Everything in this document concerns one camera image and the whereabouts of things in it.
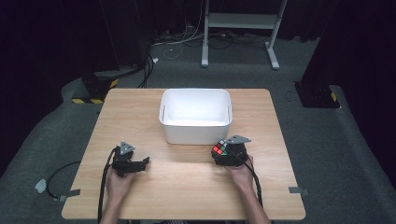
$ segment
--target white bin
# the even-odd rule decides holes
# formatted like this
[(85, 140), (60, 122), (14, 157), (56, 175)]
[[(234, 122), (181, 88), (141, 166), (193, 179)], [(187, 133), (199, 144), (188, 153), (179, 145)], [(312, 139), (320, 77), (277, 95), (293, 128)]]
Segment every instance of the white bin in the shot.
[(163, 93), (160, 122), (171, 144), (215, 145), (225, 139), (233, 111), (221, 89), (169, 89)]

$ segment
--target wooden table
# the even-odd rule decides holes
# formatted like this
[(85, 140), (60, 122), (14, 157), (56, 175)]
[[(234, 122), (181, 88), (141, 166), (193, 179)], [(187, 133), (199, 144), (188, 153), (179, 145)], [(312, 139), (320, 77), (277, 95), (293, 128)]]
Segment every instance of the wooden table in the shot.
[[(91, 140), (71, 189), (64, 218), (97, 217), (99, 189), (108, 155), (120, 141), (136, 147), (133, 161), (150, 156), (120, 211), (122, 219), (246, 219), (236, 187), (223, 167), (211, 158), (213, 146), (172, 145), (165, 141), (159, 122), (164, 89), (113, 89), (106, 97)], [(288, 151), (270, 92), (258, 89), (226, 90), (233, 104), (229, 135), (251, 139), (247, 153), (254, 158), (268, 217), (299, 220), (305, 217)]]

